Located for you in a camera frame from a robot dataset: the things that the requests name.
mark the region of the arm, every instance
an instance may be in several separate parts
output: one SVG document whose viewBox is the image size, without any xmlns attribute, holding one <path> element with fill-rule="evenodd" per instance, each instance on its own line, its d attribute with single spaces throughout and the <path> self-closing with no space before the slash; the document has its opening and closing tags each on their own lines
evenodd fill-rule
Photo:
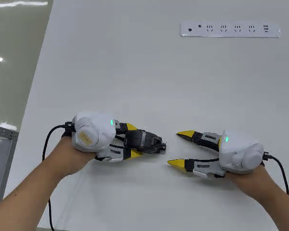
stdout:
<svg viewBox="0 0 289 231">
<path fill-rule="evenodd" d="M 289 231 L 289 196 L 274 183 L 263 166 L 249 175 L 227 173 L 226 177 L 264 207 L 278 230 Z"/>
<path fill-rule="evenodd" d="M 81 170 L 94 153 L 82 153 L 64 137 L 52 153 L 0 202 L 0 231 L 33 231 L 55 187 L 65 176 Z"/>
</svg>

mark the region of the hand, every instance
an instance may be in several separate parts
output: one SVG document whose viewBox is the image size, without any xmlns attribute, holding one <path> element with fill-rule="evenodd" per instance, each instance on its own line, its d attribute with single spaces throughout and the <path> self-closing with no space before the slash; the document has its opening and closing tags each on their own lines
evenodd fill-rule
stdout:
<svg viewBox="0 0 289 231">
<path fill-rule="evenodd" d="M 80 171 L 95 156 L 95 153 L 78 151 L 70 137 L 63 137 L 44 162 L 63 178 Z"/>
<path fill-rule="evenodd" d="M 274 192 L 279 189 L 262 165 L 247 175 L 227 172 L 226 178 L 236 184 L 243 193 L 258 202 L 270 199 L 271 196 L 274 196 Z"/>
</svg>

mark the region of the wrist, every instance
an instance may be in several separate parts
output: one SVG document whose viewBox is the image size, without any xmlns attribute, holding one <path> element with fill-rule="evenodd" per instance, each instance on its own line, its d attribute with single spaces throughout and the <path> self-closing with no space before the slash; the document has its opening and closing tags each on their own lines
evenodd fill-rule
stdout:
<svg viewBox="0 0 289 231">
<path fill-rule="evenodd" d="M 62 171 L 60 167 L 58 167 L 52 156 L 47 157 L 42 162 L 42 165 L 52 175 L 52 178 L 58 182 L 66 176 L 65 172 Z"/>
<path fill-rule="evenodd" d="M 278 187 L 277 184 L 273 183 L 271 187 L 267 188 L 264 193 L 262 193 L 260 196 L 255 198 L 258 203 L 260 203 L 262 206 L 272 203 L 276 198 L 280 196 L 280 193 L 282 190 Z"/>
</svg>

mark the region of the white plastic casing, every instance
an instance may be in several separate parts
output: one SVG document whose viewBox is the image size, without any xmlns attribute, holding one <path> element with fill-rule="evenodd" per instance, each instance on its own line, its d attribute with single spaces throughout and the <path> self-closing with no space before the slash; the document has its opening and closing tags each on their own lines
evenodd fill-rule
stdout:
<svg viewBox="0 0 289 231">
<path fill-rule="evenodd" d="M 116 124 L 111 114 L 81 112 L 74 119 L 76 132 L 73 146 L 83 152 L 100 152 L 107 148 L 116 135 Z"/>
<path fill-rule="evenodd" d="M 246 174 L 261 163 L 264 150 L 255 139 L 225 130 L 221 137 L 219 153 L 222 169 Z"/>
</svg>

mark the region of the power strip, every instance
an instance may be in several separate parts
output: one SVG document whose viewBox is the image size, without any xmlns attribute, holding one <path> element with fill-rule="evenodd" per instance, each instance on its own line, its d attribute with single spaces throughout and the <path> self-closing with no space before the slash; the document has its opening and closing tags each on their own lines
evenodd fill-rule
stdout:
<svg viewBox="0 0 289 231">
<path fill-rule="evenodd" d="M 279 26 L 272 23 L 185 21 L 181 23 L 180 35 L 183 37 L 279 38 L 281 33 Z"/>
</svg>

